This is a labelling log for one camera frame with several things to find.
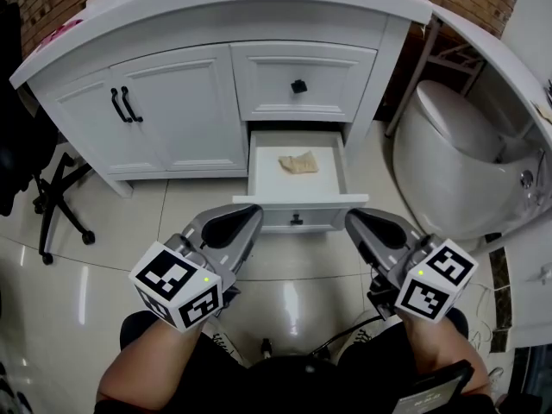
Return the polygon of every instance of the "black office chair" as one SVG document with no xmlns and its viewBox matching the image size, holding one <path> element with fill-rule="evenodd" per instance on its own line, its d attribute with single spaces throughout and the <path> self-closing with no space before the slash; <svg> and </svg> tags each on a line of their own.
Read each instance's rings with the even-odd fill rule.
<svg viewBox="0 0 552 414">
<path fill-rule="evenodd" d="M 84 244 L 93 244 L 96 240 L 94 233 L 85 229 L 72 214 L 63 198 L 63 193 L 91 167 L 84 164 L 63 178 L 64 168 L 74 165 L 74 160 L 63 154 L 52 182 L 40 178 L 41 171 L 52 159 L 59 131 L 41 107 L 32 116 L 9 83 L 9 76 L 22 61 L 19 27 L 19 8 L 14 4 L 0 4 L 0 29 L 6 34 L 6 40 L 0 42 L 3 57 L 0 64 L 0 215 L 11 213 L 15 195 L 26 191 L 28 183 L 34 179 L 39 192 L 39 197 L 33 201 L 34 211 L 43 215 L 39 253 L 42 261 L 49 265 L 53 256 L 45 247 L 56 205 L 82 234 Z"/>
</svg>

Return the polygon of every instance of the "white cube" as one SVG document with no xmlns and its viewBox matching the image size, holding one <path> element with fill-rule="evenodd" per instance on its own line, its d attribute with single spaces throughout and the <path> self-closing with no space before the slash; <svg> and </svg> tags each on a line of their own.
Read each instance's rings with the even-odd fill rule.
<svg viewBox="0 0 552 414">
<path fill-rule="evenodd" d="M 395 306 L 437 323 L 453 306 L 477 266 L 474 258 L 447 239 L 406 274 Z"/>
<path fill-rule="evenodd" d="M 147 308 L 181 332 L 223 307 L 221 277 L 159 242 L 129 277 Z"/>
</svg>

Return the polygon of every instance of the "human arm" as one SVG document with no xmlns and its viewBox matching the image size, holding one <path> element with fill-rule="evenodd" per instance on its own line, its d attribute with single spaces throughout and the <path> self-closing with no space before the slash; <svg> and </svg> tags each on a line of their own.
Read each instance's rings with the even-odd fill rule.
<svg viewBox="0 0 552 414">
<path fill-rule="evenodd" d="M 444 317 L 441 322 L 432 323 L 403 311 L 398 311 L 398 314 L 405 322 L 406 334 L 419 373 L 431 373 L 466 360 L 474 368 L 474 375 L 462 393 L 491 395 L 491 387 L 483 360 L 449 319 Z"/>
<path fill-rule="evenodd" d="M 144 412 L 159 411 L 175 393 L 202 326 L 182 334 L 156 321 L 115 358 L 100 380 L 97 401 L 114 399 Z"/>
</svg>

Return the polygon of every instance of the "person's left arm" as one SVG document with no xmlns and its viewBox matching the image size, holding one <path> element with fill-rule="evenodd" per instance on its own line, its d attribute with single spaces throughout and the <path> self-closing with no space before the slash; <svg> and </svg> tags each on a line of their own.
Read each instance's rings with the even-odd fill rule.
<svg viewBox="0 0 552 414">
<path fill-rule="evenodd" d="M 97 402 L 118 400 L 144 411 L 159 411 L 171 399 L 196 347 L 203 324 L 184 334 L 155 322 L 128 345 L 100 380 Z"/>
</svg>

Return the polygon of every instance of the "folded cloth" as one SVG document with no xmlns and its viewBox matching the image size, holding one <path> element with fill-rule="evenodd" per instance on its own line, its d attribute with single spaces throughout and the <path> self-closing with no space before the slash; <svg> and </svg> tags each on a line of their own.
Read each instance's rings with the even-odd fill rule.
<svg viewBox="0 0 552 414">
<path fill-rule="evenodd" d="M 279 156 L 278 161 L 287 172 L 294 175 L 318 172 L 317 161 L 310 150 L 299 156 Z"/>
</svg>

